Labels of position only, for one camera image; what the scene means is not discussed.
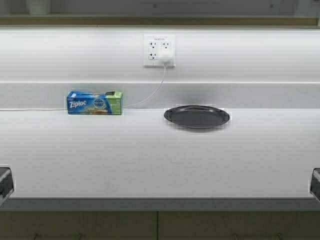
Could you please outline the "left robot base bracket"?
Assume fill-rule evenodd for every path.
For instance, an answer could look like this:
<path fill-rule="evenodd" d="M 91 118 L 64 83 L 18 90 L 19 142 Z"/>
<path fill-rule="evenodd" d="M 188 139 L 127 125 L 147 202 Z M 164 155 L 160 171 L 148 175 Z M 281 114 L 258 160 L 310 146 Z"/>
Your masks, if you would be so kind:
<path fill-rule="evenodd" d="M 9 167 L 0 168 L 0 205 L 10 197 L 14 192 L 14 180 L 12 171 Z"/>

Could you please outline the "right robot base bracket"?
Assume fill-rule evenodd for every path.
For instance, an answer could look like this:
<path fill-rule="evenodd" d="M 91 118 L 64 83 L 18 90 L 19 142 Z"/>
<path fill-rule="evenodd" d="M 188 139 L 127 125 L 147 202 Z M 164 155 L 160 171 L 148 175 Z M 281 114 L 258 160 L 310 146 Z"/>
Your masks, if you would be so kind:
<path fill-rule="evenodd" d="M 319 168 L 315 168 L 312 172 L 309 191 L 317 201 L 320 201 L 320 169 Z"/>

